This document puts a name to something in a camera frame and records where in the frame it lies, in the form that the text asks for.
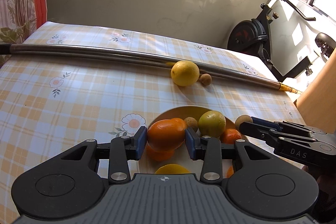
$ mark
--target lemon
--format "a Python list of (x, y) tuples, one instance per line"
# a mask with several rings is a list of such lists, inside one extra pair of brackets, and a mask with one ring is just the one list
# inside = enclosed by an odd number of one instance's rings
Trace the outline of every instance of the lemon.
[(178, 61), (171, 69), (170, 76), (175, 84), (189, 86), (197, 82), (200, 71), (191, 61)]
[(187, 168), (178, 164), (167, 164), (156, 170), (155, 174), (174, 175), (174, 174), (190, 174)]
[(220, 137), (226, 126), (226, 120), (222, 113), (216, 110), (211, 110), (204, 113), (199, 121), (198, 128), (201, 136)]

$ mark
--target white bowl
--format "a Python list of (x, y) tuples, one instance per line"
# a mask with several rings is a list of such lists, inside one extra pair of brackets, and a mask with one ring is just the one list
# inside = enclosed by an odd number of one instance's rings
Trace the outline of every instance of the white bowl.
[[(200, 106), (181, 106), (169, 109), (158, 117), (156, 117), (153, 122), (150, 124), (154, 124), (157, 121), (164, 120), (164, 119), (172, 119), (172, 118), (181, 118), (185, 119), (187, 117), (193, 117), (196, 120), (199, 120), (200, 117), (205, 113), (210, 111), (211, 109), (200, 107)], [(225, 117), (226, 119), (226, 129), (235, 128), (235, 124)], [(175, 150), (174, 155), (169, 159), (161, 162), (154, 161), (147, 157), (146, 149), (142, 154), (141, 159), (137, 162), (137, 169), (140, 173), (143, 174), (154, 174), (157, 169), (160, 167), (167, 165), (167, 164), (179, 164), (183, 167), (187, 168), (191, 173), (195, 173), (197, 178), (200, 178), (201, 170), (203, 166), (202, 160), (191, 160), (189, 157), (188, 150), (183, 143), (179, 148)], [(222, 160), (223, 166), (223, 177), (226, 177), (227, 170), (232, 165), (231, 160)]]

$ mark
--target metal pole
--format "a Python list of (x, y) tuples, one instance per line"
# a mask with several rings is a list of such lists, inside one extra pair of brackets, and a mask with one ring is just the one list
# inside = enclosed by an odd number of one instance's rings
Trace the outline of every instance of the metal pole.
[[(181, 60), (174, 57), (149, 54), (145, 52), (118, 50), (113, 48), (49, 44), (0, 44), (0, 54), (37, 54), (79, 57), (111, 60), (161, 68), (172, 68), (176, 62)], [(193, 62), (198, 66), (200, 73), (208, 73), (211, 76), (237, 80), (248, 84), (264, 86), (270, 89), (300, 93), (300, 91), (286, 86), (278, 81), (269, 80), (257, 75), (250, 75), (245, 72), (228, 68), (204, 64), (201, 62)]]

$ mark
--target tablecloth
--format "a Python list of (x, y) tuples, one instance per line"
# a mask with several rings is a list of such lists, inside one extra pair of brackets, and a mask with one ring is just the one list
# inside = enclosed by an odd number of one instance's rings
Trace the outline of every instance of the tablecloth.
[[(260, 59), (158, 35), (46, 22), (25, 43), (119, 48), (199, 61), (275, 80)], [(183, 105), (304, 123), (285, 92), (214, 77), (178, 87), (170, 70), (110, 61), (12, 56), (0, 69), (0, 223), (18, 217), (16, 177), (86, 139), (98, 143), (135, 134), (160, 113)], [(262, 141), (255, 144), (272, 151)], [(136, 165), (129, 163), (132, 172)], [(107, 176), (107, 160), (98, 173)]]

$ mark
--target circular pad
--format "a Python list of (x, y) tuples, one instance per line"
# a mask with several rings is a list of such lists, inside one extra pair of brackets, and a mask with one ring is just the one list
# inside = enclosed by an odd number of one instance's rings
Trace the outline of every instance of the circular pad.
[(242, 211), (280, 220), (310, 211), (319, 187), (310, 174), (284, 160), (249, 160), (229, 178), (226, 193)]
[(72, 177), (62, 174), (47, 175), (35, 185), (38, 192), (46, 196), (60, 196), (69, 193), (75, 186)]
[(289, 177), (279, 174), (263, 175), (256, 180), (255, 185), (260, 192), (270, 196), (288, 195), (295, 188)]
[(326, 151), (331, 151), (331, 148), (327, 145), (324, 145), (324, 144), (321, 144), (320, 148), (322, 148), (323, 150), (326, 150)]

